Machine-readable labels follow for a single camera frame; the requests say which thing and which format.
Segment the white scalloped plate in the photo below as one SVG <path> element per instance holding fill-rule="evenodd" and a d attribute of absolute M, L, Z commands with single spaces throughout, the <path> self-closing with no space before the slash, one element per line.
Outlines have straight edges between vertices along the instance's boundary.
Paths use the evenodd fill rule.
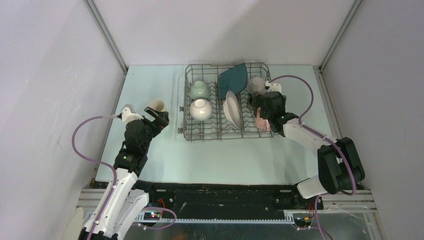
<path fill-rule="evenodd" d="M 240 106 L 236 95 L 232 91 L 229 90 L 226 93 L 225 101 L 222 105 L 226 119 L 237 129 L 240 129 L 242 126 Z"/>

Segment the yellow green mug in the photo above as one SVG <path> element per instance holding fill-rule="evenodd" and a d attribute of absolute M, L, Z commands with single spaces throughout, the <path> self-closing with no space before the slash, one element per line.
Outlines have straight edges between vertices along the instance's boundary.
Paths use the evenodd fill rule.
<path fill-rule="evenodd" d="M 167 112 L 167 107 L 162 100 L 156 99 L 148 104 L 148 107 L 156 112 Z"/>

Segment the pink white bowl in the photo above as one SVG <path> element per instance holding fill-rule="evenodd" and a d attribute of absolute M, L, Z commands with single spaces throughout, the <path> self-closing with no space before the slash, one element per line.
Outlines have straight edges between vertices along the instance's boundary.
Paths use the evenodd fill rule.
<path fill-rule="evenodd" d="M 266 81 L 261 77 L 253 77 L 247 81 L 246 90 L 250 95 L 257 95 L 267 92 Z"/>

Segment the pink mug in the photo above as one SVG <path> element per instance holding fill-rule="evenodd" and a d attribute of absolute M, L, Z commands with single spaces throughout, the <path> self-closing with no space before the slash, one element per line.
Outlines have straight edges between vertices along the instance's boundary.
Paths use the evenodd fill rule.
<path fill-rule="evenodd" d="M 256 110 L 256 116 L 254 117 L 254 124 L 258 129 L 263 130 L 265 132 L 270 132 L 271 126 L 268 120 L 260 117 L 260 111 L 261 111 L 261 108 L 258 107 Z"/>

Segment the teal square plate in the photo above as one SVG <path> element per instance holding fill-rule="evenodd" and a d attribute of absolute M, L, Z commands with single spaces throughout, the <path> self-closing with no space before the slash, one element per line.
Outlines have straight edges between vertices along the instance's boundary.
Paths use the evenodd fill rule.
<path fill-rule="evenodd" d="M 245 63 L 225 70 L 218 76 L 219 98 L 225 99 L 228 91 L 235 95 L 241 93 L 247 86 L 248 72 Z"/>

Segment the white ceramic bowl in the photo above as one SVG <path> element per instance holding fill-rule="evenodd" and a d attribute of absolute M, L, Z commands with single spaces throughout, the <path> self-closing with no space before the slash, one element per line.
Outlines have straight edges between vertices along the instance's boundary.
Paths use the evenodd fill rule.
<path fill-rule="evenodd" d="M 203 98 L 194 100 L 189 108 L 191 117 L 196 121 L 205 121 L 211 117 L 213 108 L 211 103 Z"/>

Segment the pale green ceramic bowl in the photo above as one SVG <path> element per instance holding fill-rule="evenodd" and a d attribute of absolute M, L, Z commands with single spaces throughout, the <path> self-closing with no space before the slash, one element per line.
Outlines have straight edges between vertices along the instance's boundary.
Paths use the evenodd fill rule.
<path fill-rule="evenodd" d="M 193 99 L 208 99 L 211 96 L 209 86 L 203 81 L 196 81 L 191 86 L 188 96 Z"/>

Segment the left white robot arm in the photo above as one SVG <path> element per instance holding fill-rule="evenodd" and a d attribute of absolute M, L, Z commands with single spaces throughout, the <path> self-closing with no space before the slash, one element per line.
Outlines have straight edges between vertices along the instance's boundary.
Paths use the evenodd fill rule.
<path fill-rule="evenodd" d="M 112 179 L 92 216 L 79 234 L 80 240 L 122 240 L 143 208 L 153 208 L 158 194 L 150 189 L 134 190 L 148 157 L 153 138 L 169 125 L 164 106 L 150 104 L 144 110 L 149 120 L 126 104 L 116 118 L 125 123 L 124 141 L 114 163 L 104 163 L 112 171 Z"/>

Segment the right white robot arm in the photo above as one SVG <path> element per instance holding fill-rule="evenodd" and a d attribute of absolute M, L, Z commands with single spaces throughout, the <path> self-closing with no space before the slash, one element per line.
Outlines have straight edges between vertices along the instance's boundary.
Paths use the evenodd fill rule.
<path fill-rule="evenodd" d="M 334 138 L 308 126 L 294 113 L 286 111 L 286 96 L 277 91 L 253 96 L 252 109 L 259 120 L 265 120 L 273 133 L 291 139 L 317 157 L 318 174 L 295 185 L 291 204 L 304 209 L 311 198 L 339 192 L 354 194 L 357 184 L 365 179 L 365 170 L 357 148 L 348 137 Z"/>

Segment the brown rimmed tan bowl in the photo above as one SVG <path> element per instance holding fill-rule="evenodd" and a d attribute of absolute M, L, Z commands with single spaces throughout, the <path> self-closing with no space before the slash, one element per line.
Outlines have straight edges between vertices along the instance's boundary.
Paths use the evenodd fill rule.
<path fill-rule="evenodd" d="M 263 95 L 262 94 L 254 94 L 250 95 L 247 101 L 247 106 L 250 110 L 258 108 L 261 106 Z"/>

